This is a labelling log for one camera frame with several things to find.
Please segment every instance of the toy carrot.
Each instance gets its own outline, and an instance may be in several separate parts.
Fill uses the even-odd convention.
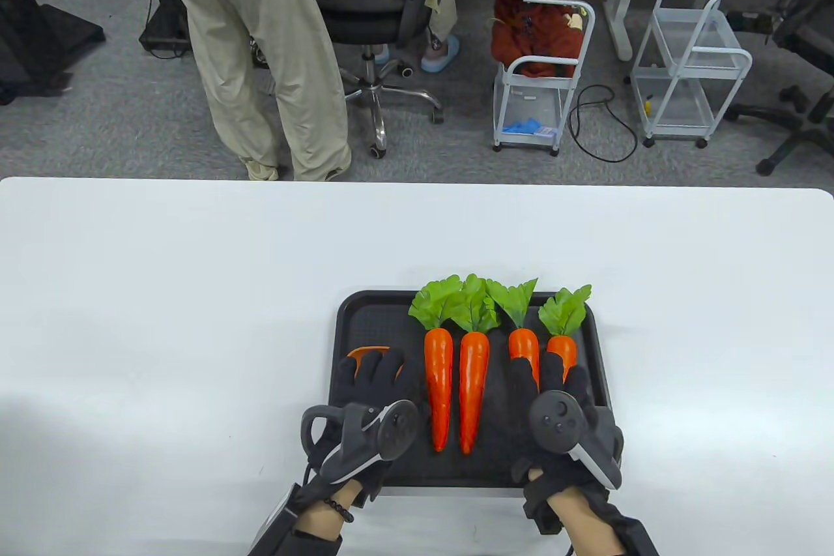
[[[452,321],[467,331],[461,340],[461,451],[472,454],[480,430],[480,413],[483,408],[483,392],[489,369],[490,330],[497,329],[498,315],[495,303],[486,293],[486,282],[474,274],[463,285],[465,295],[461,311]]]
[[[576,293],[562,289],[539,309],[539,319],[551,333],[547,350],[561,356],[565,364],[565,380],[571,368],[579,363],[579,348],[573,335],[582,327],[586,317],[584,303],[590,297],[590,290],[590,284],[578,288]]]
[[[524,327],[524,320],[538,281],[536,278],[518,287],[509,288],[494,280],[486,281],[486,293],[504,309],[515,324],[515,330],[510,333],[510,358],[526,358],[530,361],[536,385],[539,384],[539,338],[533,330]]]
[[[455,347],[449,331],[441,327],[459,311],[465,296],[459,276],[429,282],[414,297],[409,315],[423,324],[425,335],[425,374],[431,405],[431,434],[435,452],[449,443],[452,425],[452,371]]]

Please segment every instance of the bracelet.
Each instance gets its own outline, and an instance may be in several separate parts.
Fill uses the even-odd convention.
[[[352,516],[351,512],[348,511],[344,506],[342,506],[339,502],[333,502],[329,497],[324,498],[324,503],[333,508],[334,511],[339,512],[342,518],[345,520],[345,523],[354,523],[354,516]]]

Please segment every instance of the green leaves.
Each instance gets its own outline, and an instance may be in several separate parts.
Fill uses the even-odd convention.
[[[515,327],[521,329],[521,327],[524,327],[524,318],[527,317],[530,298],[533,297],[533,290],[536,288],[536,282],[538,281],[539,279],[535,278],[518,285],[518,287],[508,288],[494,280],[487,280],[486,293],[495,300],[498,306],[504,309],[504,312],[515,323]]]
[[[461,277],[457,275],[429,282],[414,297],[409,315],[422,323],[426,330],[438,329],[464,304],[465,295],[462,288]]]
[[[452,321],[467,332],[486,333],[497,329],[500,324],[498,314],[495,302],[486,293],[486,281],[471,273],[463,284],[462,293],[464,302],[452,314]]]
[[[552,336],[572,336],[582,326],[586,310],[584,303],[590,297],[590,284],[578,288],[576,293],[562,289],[539,309],[539,319]]]

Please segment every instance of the white metal frame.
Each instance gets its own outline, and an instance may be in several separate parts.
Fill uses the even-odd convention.
[[[571,111],[571,104],[576,92],[576,85],[579,84],[579,79],[582,74],[582,65],[584,58],[588,52],[590,37],[594,32],[596,25],[596,13],[592,5],[579,0],[524,0],[530,4],[555,5],[555,6],[575,6],[583,8],[588,16],[586,27],[584,27],[584,34],[582,38],[582,47],[580,48],[579,58],[568,59],[559,56],[521,56],[521,58],[513,61],[512,65],[504,68],[504,65],[498,66],[498,76],[495,79],[495,92],[493,94],[493,145],[498,148],[501,145],[550,145],[554,153],[559,152],[562,134],[565,131],[565,124],[568,113]],[[572,65],[574,67],[574,74],[572,78],[530,78],[516,74],[515,70],[522,63],[549,63],[551,65]],[[506,118],[507,104],[510,101],[510,89],[513,86],[532,86],[542,89],[555,89],[554,97],[558,101],[560,110],[559,124],[556,128],[556,134],[552,143],[544,142],[541,139],[537,141],[534,137],[527,137],[525,135],[510,135],[504,133],[504,119]],[[495,109],[495,103],[498,101],[497,89],[501,89],[500,105]],[[566,91],[565,101],[562,101],[561,92]]]
[[[745,79],[747,73],[750,71],[750,68],[753,66],[753,56],[751,56],[751,54],[742,47],[719,48],[697,46],[698,38],[700,37],[707,20],[709,20],[711,16],[714,16],[714,12],[718,10],[721,1],[722,0],[709,0],[706,2],[704,8],[700,10],[700,17],[688,43],[686,44],[682,58],[676,62],[674,68],[667,65],[664,70],[661,70],[660,68],[640,67],[640,62],[643,59],[643,53],[646,52],[646,46],[649,43],[649,38],[652,34],[659,37],[658,32],[661,31],[661,28],[659,28],[658,14],[659,11],[662,10],[663,0],[657,0],[655,2],[654,10],[652,10],[652,20],[650,20],[649,26],[646,27],[646,34],[643,35],[640,50],[637,52],[637,58],[635,59],[634,67],[631,70],[631,84],[635,92],[635,98],[637,98],[637,107],[640,110],[640,118],[641,121],[643,121],[643,129],[644,133],[646,133],[646,139],[652,139],[656,133],[664,136],[694,136],[705,139],[705,141],[709,141],[710,137],[715,132],[715,128],[717,128],[721,119],[724,117],[724,112],[726,112],[727,107],[730,105],[733,97],[736,95],[736,92],[738,92],[738,89],[741,87],[742,81]],[[745,62],[741,67],[738,67],[735,70],[729,70],[730,74],[727,73],[727,70],[715,70],[714,68],[708,67],[691,68],[688,67],[687,64],[694,53],[720,53],[720,55],[741,56]],[[668,76],[670,78],[670,84],[665,91],[661,105],[659,105],[656,112],[652,115],[652,119],[650,119],[646,112],[646,103],[643,101],[644,94],[640,93],[640,79],[659,78],[661,76]],[[701,79],[735,80],[730,93],[727,94],[727,97],[724,99],[724,102],[718,112],[713,115],[712,111],[708,110],[709,116],[712,117],[712,123],[710,123],[707,127],[661,124],[663,114],[665,110],[667,110],[667,106],[669,105],[671,97],[680,80],[687,80],[689,82],[696,97],[696,101],[693,103],[693,106],[698,110],[702,110],[702,103],[706,102],[706,97],[703,95],[703,88],[700,85]],[[662,132],[658,132],[659,126],[663,126]]]

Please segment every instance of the white table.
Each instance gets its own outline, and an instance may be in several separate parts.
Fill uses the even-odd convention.
[[[661,554],[822,556],[832,241],[817,190],[2,181],[0,553],[245,553],[300,478],[339,303],[476,271],[595,285],[613,501]],[[515,499],[387,497],[343,554],[566,545]]]

